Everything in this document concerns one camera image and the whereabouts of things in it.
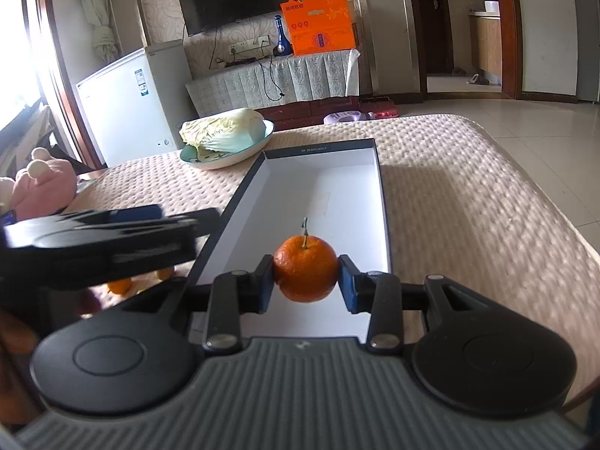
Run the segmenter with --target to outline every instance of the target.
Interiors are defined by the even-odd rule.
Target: pink stuffed toy
[[[16,181],[0,178],[0,213],[14,210],[18,221],[52,215],[67,207],[77,192],[77,175],[68,160],[54,159],[42,147],[31,158]]]

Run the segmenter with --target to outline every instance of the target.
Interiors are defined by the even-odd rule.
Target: oval plate
[[[220,169],[222,167],[227,167],[229,165],[237,164],[238,162],[242,162],[246,160],[248,157],[252,157],[254,154],[260,152],[265,145],[271,139],[271,135],[273,135],[273,130],[275,125],[273,125],[272,121],[263,120],[265,122],[265,137],[260,142],[257,142],[250,147],[245,148],[244,150],[240,150],[239,152],[214,152],[212,150],[203,149],[202,152],[199,152],[199,158],[194,162],[188,162],[187,160],[183,160],[181,158],[181,151],[179,151],[179,160],[184,164],[191,165],[197,169],[210,170],[210,169]]]

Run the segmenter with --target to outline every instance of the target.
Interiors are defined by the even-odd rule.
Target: orange box
[[[281,4],[294,54],[354,49],[347,0],[290,0]]]

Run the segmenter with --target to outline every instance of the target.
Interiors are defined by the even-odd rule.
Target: refrigerator
[[[600,101],[600,1],[575,0],[577,99]]]
[[[181,125],[197,118],[185,85],[192,80],[181,40],[138,49],[77,84],[106,165],[183,147]]]

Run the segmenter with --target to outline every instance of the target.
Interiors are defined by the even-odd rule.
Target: wall socket
[[[261,35],[256,39],[242,40],[241,42],[235,42],[229,48],[230,54],[240,54],[242,52],[251,51],[252,49],[260,49],[263,51],[269,48],[269,36]]]

